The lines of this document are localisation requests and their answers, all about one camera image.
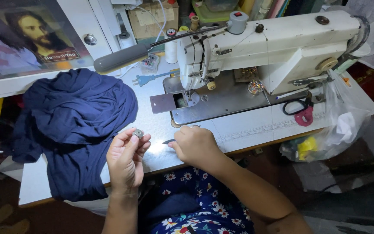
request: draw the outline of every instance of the small knife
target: small knife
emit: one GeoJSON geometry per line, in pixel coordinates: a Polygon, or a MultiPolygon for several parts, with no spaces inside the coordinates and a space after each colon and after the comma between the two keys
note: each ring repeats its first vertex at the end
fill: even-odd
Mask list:
{"type": "Polygon", "coordinates": [[[170,143],[170,142],[172,142],[172,141],[175,141],[175,139],[171,139],[171,140],[168,140],[168,141],[164,141],[163,144],[168,145],[168,143],[170,143]]]}

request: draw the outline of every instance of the plastic bag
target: plastic bag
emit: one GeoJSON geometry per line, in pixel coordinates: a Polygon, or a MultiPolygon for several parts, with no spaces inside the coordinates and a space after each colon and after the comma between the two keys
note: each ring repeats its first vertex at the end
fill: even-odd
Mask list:
{"type": "Polygon", "coordinates": [[[369,110],[349,95],[349,87],[336,72],[330,70],[329,74],[334,81],[326,83],[324,89],[330,125],[317,134],[283,142],[280,152],[290,160],[310,162],[334,157],[351,146],[369,123],[369,110]]]}

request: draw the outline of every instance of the floral clothing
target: floral clothing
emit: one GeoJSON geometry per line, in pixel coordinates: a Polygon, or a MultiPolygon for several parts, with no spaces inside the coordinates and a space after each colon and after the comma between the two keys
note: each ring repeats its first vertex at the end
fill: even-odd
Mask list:
{"type": "Polygon", "coordinates": [[[194,167],[164,175],[160,196],[188,189],[201,209],[189,214],[173,215],[151,234],[251,234],[253,222],[248,209],[237,197],[210,174],[194,167]]]}

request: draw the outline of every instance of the person's left hand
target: person's left hand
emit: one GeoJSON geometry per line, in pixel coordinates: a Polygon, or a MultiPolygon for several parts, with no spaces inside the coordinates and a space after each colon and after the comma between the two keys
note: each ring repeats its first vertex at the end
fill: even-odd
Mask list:
{"type": "Polygon", "coordinates": [[[135,129],[130,128],[116,135],[106,154],[112,193],[134,194],[142,183],[142,158],[151,146],[151,135],[146,134],[139,139],[132,135],[135,129]]]}

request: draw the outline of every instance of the white table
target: white table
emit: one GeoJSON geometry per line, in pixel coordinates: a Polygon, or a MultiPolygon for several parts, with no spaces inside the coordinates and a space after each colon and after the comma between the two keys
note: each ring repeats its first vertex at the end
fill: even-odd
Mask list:
{"type": "MultiPolygon", "coordinates": [[[[178,64],[170,65],[161,59],[157,74],[176,68],[178,68],[178,64]]],[[[163,79],[165,77],[150,81],[143,87],[133,86],[132,80],[140,74],[139,68],[134,67],[122,77],[122,80],[133,88],[139,105],[135,122],[129,124],[126,128],[137,127],[152,135],[151,147],[144,156],[144,171],[148,173],[181,165],[183,163],[177,158],[175,152],[167,145],[162,144],[162,142],[172,139],[173,134],[178,129],[171,126],[171,116],[168,112],[153,114],[150,105],[150,96],[164,94],[163,79]]],[[[351,94],[369,109],[370,114],[374,114],[373,101],[348,73],[345,73],[344,76],[350,78],[351,94]]],[[[227,153],[328,126],[324,118],[324,103],[315,104],[313,115],[314,121],[310,126],[299,126],[293,116],[283,114],[282,104],[278,104],[195,124],[211,130],[221,150],[227,153]]],[[[21,170],[18,169],[18,165],[14,165],[16,168],[15,174],[18,178],[21,170]]],[[[110,182],[107,165],[101,173],[101,178],[104,184],[110,182]]],[[[20,206],[35,205],[52,199],[45,157],[40,157],[35,163],[24,164],[21,180],[20,206]]]]}

